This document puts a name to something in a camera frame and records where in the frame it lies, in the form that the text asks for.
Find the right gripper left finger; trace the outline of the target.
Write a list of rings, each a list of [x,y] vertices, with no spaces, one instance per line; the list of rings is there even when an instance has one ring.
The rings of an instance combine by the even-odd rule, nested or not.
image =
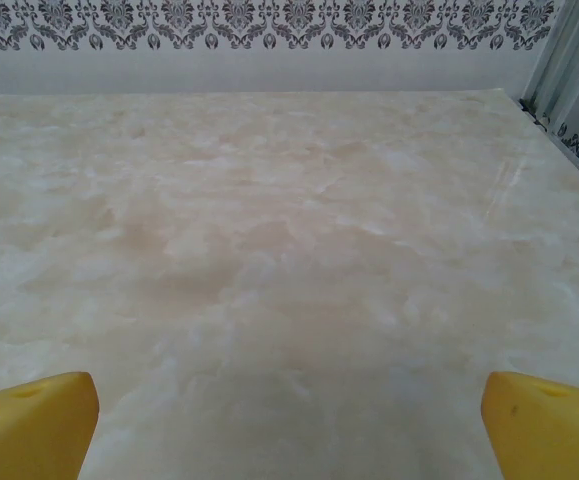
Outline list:
[[[87,372],[0,390],[0,479],[76,479],[98,417]]]

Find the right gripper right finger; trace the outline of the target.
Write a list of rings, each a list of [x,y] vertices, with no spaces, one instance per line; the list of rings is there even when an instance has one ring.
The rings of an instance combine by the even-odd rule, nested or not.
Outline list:
[[[504,479],[579,479],[579,388],[493,372],[482,420]]]

